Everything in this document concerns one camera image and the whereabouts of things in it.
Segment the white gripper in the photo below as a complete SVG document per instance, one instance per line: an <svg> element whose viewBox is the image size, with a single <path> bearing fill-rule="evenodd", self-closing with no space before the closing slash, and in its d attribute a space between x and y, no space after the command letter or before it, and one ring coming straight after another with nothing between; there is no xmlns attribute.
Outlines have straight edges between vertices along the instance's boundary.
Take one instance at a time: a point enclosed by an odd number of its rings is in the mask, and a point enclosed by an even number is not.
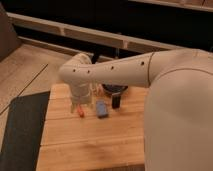
<svg viewBox="0 0 213 171"><path fill-rule="evenodd" d="M70 64L91 64L91 59L88 55L84 53L78 53L73 56L69 61ZM90 84L89 83L77 83L70 84L71 91L71 106L70 111L73 113L76 109L75 103L88 103L89 108L93 108L93 99L91 96Z"/></svg>

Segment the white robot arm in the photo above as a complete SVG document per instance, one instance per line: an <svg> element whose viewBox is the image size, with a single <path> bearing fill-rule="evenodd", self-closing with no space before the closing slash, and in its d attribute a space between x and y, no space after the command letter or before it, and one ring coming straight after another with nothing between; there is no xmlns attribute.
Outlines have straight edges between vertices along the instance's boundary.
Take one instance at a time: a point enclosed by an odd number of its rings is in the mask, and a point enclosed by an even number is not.
<svg viewBox="0 0 213 171"><path fill-rule="evenodd" d="M146 87L146 171L213 171L213 53L177 49L92 64L77 54L59 70L74 102L91 83Z"/></svg>

